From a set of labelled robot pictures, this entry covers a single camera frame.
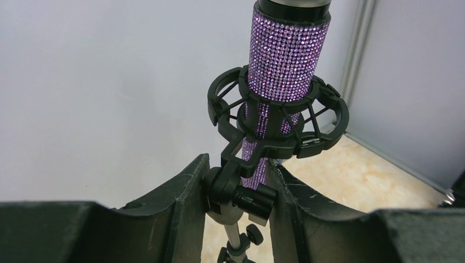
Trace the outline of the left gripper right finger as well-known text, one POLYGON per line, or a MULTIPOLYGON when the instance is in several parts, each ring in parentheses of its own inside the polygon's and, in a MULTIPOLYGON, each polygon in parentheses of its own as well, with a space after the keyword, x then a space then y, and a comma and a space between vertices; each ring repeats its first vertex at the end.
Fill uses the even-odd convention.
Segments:
POLYGON ((464 262, 464 209, 381 209, 339 204, 294 177, 267 167, 277 191, 270 215, 275 262, 464 262))

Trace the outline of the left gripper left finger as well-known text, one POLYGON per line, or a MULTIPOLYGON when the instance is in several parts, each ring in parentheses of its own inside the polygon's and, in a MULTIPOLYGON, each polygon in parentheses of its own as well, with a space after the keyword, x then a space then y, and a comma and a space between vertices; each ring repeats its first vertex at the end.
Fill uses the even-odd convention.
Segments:
POLYGON ((200 262, 208 154, 124 207, 1 203, 1 262, 200 262))

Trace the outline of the tripod stand with shock mount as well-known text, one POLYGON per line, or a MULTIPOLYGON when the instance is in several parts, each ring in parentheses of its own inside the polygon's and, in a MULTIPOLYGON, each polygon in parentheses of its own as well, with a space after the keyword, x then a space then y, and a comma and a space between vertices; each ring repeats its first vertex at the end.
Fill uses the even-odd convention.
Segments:
POLYGON ((283 102, 250 90, 248 67, 236 67, 218 76, 207 93, 208 114, 228 141, 220 167, 202 179, 207 214, 228 235, 219 262, 247 262, 247 249, 260 245, 259 225, 266 225, 277 198, 272 188, 246 188, 263 158, 307 158, 333 147, 349 123, 349 110, 340 94, 314 76, 302 99, 283 102))

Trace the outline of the purple glitter microphone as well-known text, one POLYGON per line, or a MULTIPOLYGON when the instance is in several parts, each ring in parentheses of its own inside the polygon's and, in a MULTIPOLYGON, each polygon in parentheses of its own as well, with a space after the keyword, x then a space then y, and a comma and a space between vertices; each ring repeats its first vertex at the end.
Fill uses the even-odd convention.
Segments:
MULTIPOLYGON (((293 102, 310 88, 331 21, 331 1, 256 1, 253 7, 247 85, 261 98, 293 102)), ((255 117, 256 136, 280 136, 292 132, 286 117, 269 103, 244 103, 244 118, 255 117)), ((265 183, 267 158, 261 158, 245 187, 265 183)))

